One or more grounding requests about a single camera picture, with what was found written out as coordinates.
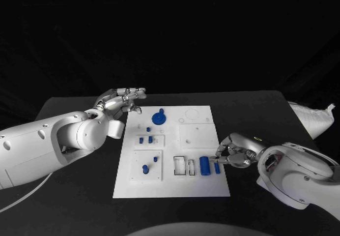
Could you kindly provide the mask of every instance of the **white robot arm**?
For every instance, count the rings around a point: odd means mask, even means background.
[[[107,90],[93,108],[30,122],[0,131],[0,189],[21,185],[89,155],[106,136],[119,139],[125,111],[141,108],[132,100],[145,98],[143,88]]]
[[[220,156],[227,148],[228,156]],[[272,146],[231,133],[220,142],[214,163],[246,168],[256,163],[257,184],[296,209],[318,205],[340,220],[340,165],[325,155],[292,143]]]

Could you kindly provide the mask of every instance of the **blue cylinder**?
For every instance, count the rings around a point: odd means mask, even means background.
[[[208,165],[208,158],[207,156],[200,157],[200,174],[202,176],[210,175],[210,165]]]
[[[217,163],[214,163],[213,165],[214,165],[214,172],[215,172],[215,174],[220,174]]]
[[[159,112],[158,113],[153,113],[152,115],[152,123],[155,125],[161,125],[164,122],[165,122],[165,115],[164,115],[164,110],[162,108],[159,109]]]
[[[142,173],[146,174],[148,173],[148,168],[146,165],[142,166]]]

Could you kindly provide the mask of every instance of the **dark table surface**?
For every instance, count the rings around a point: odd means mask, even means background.
[[[96,97],[50,98],[38,119],[84,111]],[[280,144],[316,150],[311,137],[277,91],[152,94],[138,106],[210,105],[217,138],[243,132]],[[126,113],[119,120],[126,122]],[[57,170],[37,192],[0,214],[0,235],[123,236],[174,222],[214,222],[272,235],[336,235],[340,222],[318,207],[296,210],[256,184],[256,165],[224,166],[230,197],[112,199],[122,138]],[[0,191],[11,203],[43,180]]]

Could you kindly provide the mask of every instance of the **white platform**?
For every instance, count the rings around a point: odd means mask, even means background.
[[[164,109],[162,125],[151,121]],[[128,113],[113,198],[228,197],[223,165],[220,174],[200,175],[200,156],[213,156],[218,146],[208,106],[141,107],[142,114]],[[174,156],[184,156],[185,175],[174,175]],[[194,176],[188,175],[188,160]]]

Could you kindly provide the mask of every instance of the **white bag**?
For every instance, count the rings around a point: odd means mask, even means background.
[[[334,123],[331,113],[331,110],[335,107],[334,104],[331,104],[325,110],[309,109],[308,107],[298,105],[295,102],[287,102],[287,104],[311,138],[315,139]]]

